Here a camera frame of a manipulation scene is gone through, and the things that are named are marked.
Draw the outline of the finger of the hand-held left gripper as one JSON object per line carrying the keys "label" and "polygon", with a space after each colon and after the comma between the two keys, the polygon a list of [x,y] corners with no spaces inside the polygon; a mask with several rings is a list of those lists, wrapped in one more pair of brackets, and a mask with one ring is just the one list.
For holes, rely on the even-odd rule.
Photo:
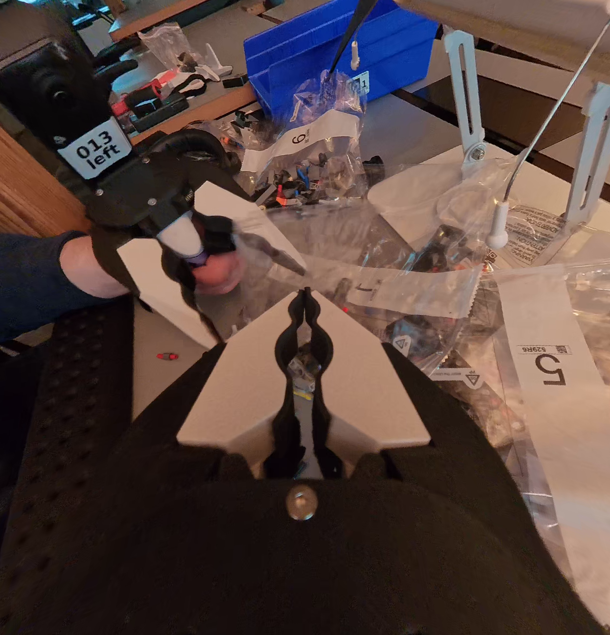
{"label": "finger of the hand-held left gripper", "polygon": [[180,283],[165,273],[163,255],[163,246],[156,239],[134,238],[118,248],[118,256],[134,281],[139,298],[198,345],[215,346],[217,338],[196,308],[183,299]]}
{"label": "finger of the hand-held left gripper", "polygon": [[228,218],[234,234],[249,249],[295,274],[305,275],[301,254],[254,202],[206,181],[194,194],[194,209],[204,218]]}

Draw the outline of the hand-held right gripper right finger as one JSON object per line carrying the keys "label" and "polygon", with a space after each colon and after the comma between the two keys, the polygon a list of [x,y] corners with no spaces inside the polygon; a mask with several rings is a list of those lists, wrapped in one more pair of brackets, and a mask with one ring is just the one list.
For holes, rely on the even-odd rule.
{"label": "hand-held right gripper right finger", "polygon": [[380,340],[309,288],[306,322],[319,365],[312,438],[323,477],[348,477],[364,455],[383,449],[428,446],[430,434]]}

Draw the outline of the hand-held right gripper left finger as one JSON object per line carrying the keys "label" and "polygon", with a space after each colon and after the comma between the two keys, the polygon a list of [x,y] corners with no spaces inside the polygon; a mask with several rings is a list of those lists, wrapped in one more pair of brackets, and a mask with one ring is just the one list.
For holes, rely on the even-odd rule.
{"label": "hand-held right gripper left finger", "polygon": [[289,293],[231,336],[176,435],[179,444],[245,458],[254,474],[294,478],[304,456],[288,365],[304,291]]}

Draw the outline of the black lego subassembly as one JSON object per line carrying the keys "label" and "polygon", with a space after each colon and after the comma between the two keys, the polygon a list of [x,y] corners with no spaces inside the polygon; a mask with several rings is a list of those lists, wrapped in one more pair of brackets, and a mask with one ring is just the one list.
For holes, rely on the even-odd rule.
{"label": "black lego subassembly", "polygon": [[262,109],[246,111],[237,109],[230,122],[235,134],[243,138],[246,135],[258,136],[265,129],[265,115]]}

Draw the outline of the person's left hand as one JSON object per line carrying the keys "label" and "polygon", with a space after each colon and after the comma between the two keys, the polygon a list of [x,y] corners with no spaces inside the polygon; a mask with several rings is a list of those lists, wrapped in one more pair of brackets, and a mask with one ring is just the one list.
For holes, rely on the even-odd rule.
{"label": "person's left hand", "polygon": [[[71,239],[60,253],[60,266],[67,279],[79,290],[98,298],[116,298],[129,289],[109,275],[94,256],[88,235]],[[245,263],[237,251],[213,255],[193,270],[195,289],[203,295],[223,295],[241,281]]]}

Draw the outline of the black rectangular device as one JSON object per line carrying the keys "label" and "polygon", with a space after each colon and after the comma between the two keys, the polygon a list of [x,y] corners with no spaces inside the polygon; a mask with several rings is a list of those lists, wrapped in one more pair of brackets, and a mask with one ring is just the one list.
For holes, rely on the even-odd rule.
{"label": "black rectangular device", "polygon": [[151,100],[137,105],[129,119],[134,129],[142,133],[189,108],[189,102],[182,93],[172,93],[163,100]]}

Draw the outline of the clear bag of dark pieces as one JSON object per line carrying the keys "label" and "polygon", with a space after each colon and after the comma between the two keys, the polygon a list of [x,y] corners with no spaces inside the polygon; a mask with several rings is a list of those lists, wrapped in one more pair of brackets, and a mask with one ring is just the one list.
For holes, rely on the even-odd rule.
{"label": "clear bag of dark pieces", "polygon": [[269,208],[361,199],[368,190],[359,138],[366,98],[356,80],[324,70],[301,84],[276,117],[253,120],[237,181]]}

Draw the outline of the red and black tool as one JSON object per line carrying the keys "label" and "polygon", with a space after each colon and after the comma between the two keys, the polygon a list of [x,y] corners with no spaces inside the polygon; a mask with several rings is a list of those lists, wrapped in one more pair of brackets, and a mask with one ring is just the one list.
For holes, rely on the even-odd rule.
{"label": "red and black tool", "polygon": [[173,81],[178,77],[178,70],[167,70],[153,78],[149,83],[130,92],[118,93],[109,99],[112,114],[122,117],[133,111],[133,107],[153,99],[166,99],[174,89]]}

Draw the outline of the brown cardboard strip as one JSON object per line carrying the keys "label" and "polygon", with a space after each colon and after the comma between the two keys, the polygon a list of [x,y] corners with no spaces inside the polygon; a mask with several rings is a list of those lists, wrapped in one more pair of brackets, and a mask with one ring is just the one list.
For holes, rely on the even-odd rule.
{"label": "brown cardboard strip", "polygon": [[217,120],[255,101],[256,94],[249,82],[230,89],[224,88],[222,84],[211,82],[204,94],[190,99],[188,108],[144,132],[132,133],[129,140],[133,146],[136,146],[159,131],[170,134],[195,121]]}

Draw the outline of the wooden panel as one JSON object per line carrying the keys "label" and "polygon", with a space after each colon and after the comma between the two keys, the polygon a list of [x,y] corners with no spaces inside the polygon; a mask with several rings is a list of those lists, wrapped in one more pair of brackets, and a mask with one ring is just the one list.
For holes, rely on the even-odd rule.
{"label": "wooden panel", "polygon": [[0,126],[0,233],[89,233],[84,206]]}

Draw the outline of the small clear plastic bag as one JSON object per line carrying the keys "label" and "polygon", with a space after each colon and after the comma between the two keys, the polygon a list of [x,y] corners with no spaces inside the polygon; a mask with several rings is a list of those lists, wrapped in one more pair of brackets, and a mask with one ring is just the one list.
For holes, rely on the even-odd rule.
{"label": "small clear plastic bag", "polygon": [[165,22],[147,32],[138,32],[142,44],[168,69],[175,70],[199,64],[182,28],[175,21]]}

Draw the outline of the white pointed plastic object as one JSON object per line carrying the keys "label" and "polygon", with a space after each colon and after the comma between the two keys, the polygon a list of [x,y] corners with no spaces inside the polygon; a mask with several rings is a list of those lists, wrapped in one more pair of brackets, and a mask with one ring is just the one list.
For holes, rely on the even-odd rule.
{"label": "white pointed plastic object", "polygon": [[232,66],[223,65],[219,61],[210,43],[205,44],[204,53],[194,53],[194,59],[198,64],[199,74],[209,81],[219,83],[223,78],[232,75]]}

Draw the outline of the dark perforated panel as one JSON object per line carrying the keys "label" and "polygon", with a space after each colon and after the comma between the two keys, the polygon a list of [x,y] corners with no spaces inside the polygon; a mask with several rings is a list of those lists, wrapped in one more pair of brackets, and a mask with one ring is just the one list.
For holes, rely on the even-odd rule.
{"label": "dark perforated panel", "polygon": [[0,634],[25,625],[79,541],[93,477],[132,419],[133,300],[54,327],[0,552]]}

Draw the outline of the blue plastic bin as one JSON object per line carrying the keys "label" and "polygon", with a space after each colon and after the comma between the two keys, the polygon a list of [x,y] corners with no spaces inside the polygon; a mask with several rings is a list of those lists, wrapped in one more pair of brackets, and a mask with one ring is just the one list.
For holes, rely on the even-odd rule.
{"label": "blue plastic bin", "polygon": [[[266,116],[281,114],[301,84],[330,69],[356,4],[330,1],[245,40],[248,80]],[[349,43],[336,70],[357,80],[367,101],[380,99],[426,77],[437,31],[437,22],[378,1],[354,36],[360,67],[351,70]]]}

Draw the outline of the clear bag with white label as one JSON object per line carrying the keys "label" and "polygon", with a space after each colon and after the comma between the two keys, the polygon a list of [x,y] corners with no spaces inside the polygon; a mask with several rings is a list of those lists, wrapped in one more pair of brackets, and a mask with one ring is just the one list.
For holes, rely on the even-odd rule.
{"label": "clear bag with white label", "polygon": [[431,378],[482,428],[610,634],[610,259],[485,274]]}

